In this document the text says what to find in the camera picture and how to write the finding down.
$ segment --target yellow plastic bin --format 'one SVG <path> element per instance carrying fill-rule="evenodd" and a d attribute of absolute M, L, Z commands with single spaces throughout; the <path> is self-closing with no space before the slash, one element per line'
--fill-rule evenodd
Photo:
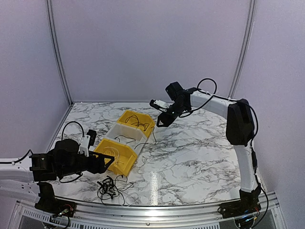
<path fill-rule="evenodd" d="M 142 114 L 130 110 L 126 110 L 117 121 L 120 124 L 139 128 L 148 138 L 153 131 L 155 123 L 148 114 Z"/>
<path fill-rule="evenodd" d="M 114 156 L 114 162 L 109 170 L 118 175 L 128 176 L 137 154 L 129 147 L 118 142 L 104 138 L 94 150 L 96 153 Z"/>

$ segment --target white plastic bin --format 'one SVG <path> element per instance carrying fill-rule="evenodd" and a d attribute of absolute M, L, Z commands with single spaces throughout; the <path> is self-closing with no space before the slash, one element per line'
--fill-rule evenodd
<path fill-rule="evenodd" d="M 115 123 L 107 132 L 105 138 L 129 146 L 137 155 L 139 155 L 142 150 L 144 146 L 143 143 L 147 141 L 147 137 L 139 128 L 120 123 Z"/>

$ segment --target metal edge strip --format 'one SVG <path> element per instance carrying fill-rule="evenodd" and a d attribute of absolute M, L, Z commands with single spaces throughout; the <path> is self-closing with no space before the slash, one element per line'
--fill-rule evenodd
<path fill-rule="evenodd" d="M 68 109 L 66 110 L 65 114 L 64 114 L 63 117 L 61 118 L 61 121 L 58 123 L 58 125 L 57 125 L 57 127 L 56 127 L 56 129 L 55 129 L 55 132 L 53 133 L 52 138 L 51 138 L 51 140 L 50 140 L 50 142 L 49 142 L 49 144 L 48 144 L 48 146 L 47 146 L 46 152 L 50 151 L 50 149 L 51 149 L 51 147 L 52 147 L 52 144 L 53 144 L 53 142 L 55 141 L 55 138 L 56 138 L 56 136 L 58 135 L 58 132 L 60 131 L 62 125 L 63 125 L 64 122 L 66 121 L 66 119 L 67 119 L 67 117 L 68 117 L 70 111 L 72 110 L 73 105 L 74 105 L 74 104 L 72 104 L 72 105 L 70 105 L 70 106 L 68 107 Z"/>
<path fill-rule="evenodd" d="M 18 225 L 21 219 L 21 215 L 19 214 L 20 203 L 16 201 L 16 204 L 13 209 L 13 213 L 10 217 L 8 229 L 15 229 L 15 225 Z"/>
<path fill-rule="evenodd" d="M 279 207 L 274 192 L 268 193 L 269 209 Z M 262 211 L 266 209 L 266 198 L 260 196 Z M 33 203 L 22 201 L 25 207 L 33 208 Z M 94 223 L 108 227 L 145 228 L 149 222 L 150 227 L 172 228 L 193 227 L 199 224 L 220 222 L 222 219 L 217 212 L 220 202 L 200 204 L 195 206 L 175 207 L 121 207 L 104 206 L 98 203 L 79 203 L 76 207 L 72 222 Z"/>
<path fill-rule="evenodd" d="M 48 16 L 48 24 L 49 24 L 49 29 L 50 29 L 51 41 L 52 41 L 52 46 L 53 46 L 53 50 L 54 50 L 55 61 L 56 61 L 57 68 L 58 68 L 58 73 L 59 73 L 59 76 L 61 79 L 61 85 L 62 85 L 64 94 L 65 94 L 67 103 L 68 103 L 68 105 L 71 105 L 73 102 L 72 102 L 71 94 L 69 91 L 66 74 L 65 74 L 63 64 L 61 61 L 59 45 L 57 42 L 52 0 L 46 0 L 46 6 L 47 6 L 47 16 Z"/>
<path fill-rule="evenodd" d="M 236 92 L 237 85 L 238 85 L 238 82 L 240 80 L 240 76 L 242 73 L 245 56 L 246 56 L 246 53 L 247 53 L 247 50 L 249 47 L 250 38 L 251 38 L 251 34 L 252 34 L 252 27 L 253 27 L 253 23 L 254 23 L 255 8 L 256 8 L 256 0 L 250 0 L 246 29 L 244 32 L 244 40 L 243 40 L 240 56 L 238 59 L 237 67 L 236 67 L 234 77 L 232 80 L 232 84 L 230 87 L 230 91 L 228 94 L 228 97 L 231 97 L 231 98 L 234 97 L 234 94 Z"/>
<path fill-rule="evenodd" d="M 287 225 L 286 225 L 286 222 L 285 222 L 284 215 L 282 213 L 282 209 L 278 208 L 277 212 L 279 213 L 279 215 L 278 215 L 278 217 L 275 215 L 275 217 L 277 218 L 278 223 L 282 226 L 283 229 L 287 229 Z"/>

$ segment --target tangled black cable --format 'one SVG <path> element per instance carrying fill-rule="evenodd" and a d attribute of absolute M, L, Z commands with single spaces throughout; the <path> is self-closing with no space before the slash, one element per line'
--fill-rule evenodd
<path fill-rule="evenodd" d="M 113 204 L 104 203 L 104 200 L 114 199 L 115 197 L 120 197 L 120 195 L 123 198 L 122 206 L 125 204 L 125 198 L 122 192 L 133 187 L 133 183 L 131 183 L 127 188 L 124 189 L 117 188 L 116 182 L 121 181 L 125 182 L 126 184 L 128 182 L 128 177 L 126 177 L 126 180 L 118 179 L 119 177 L 123 178 L 124 175 L 118 175 L 114 180 L 110 176 L 107 176 L 107 178 L 105 178 L 103 181 L 97 182 L 100 185 L 100 188 L 97 191 L 97 196 L 101 200 L 101 203 L 103 205 L 112 206 Z"/>

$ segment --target gray marble veining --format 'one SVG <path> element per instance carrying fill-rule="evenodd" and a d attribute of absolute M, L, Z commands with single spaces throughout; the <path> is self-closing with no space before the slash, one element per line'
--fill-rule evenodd
<path fill-rule="evenodd" d="M 149 114 L 154 120 L 159 114 L 148 103 L 77 103 L 65 123 L 78 121 L 85 131 L 96 130 L 96 147 L 127 109 Z M 238 198 L 239 168 L 233 147 L 225 138 L 225 126 L 222 117 L 202 109 L 187 118 L 177 118 L 168 128 L 156 127 L 157 144 L 143 147 L 128 175 L 133 187 L 123 192 L 127 204 L 190 205 Z M 80 142 L 80 131 L 77 125 L 69 125 L 64 138 Z M 148 142 L 154 142 L 152 135 Z M 107 175 L 116 177 L 110 171 L 97 175 L 84 172 L 75 182 L 52 184 L 57 196 L 100 202 L 97 181 Z M 119 203 L 118 198 L 105 202 Z"/>

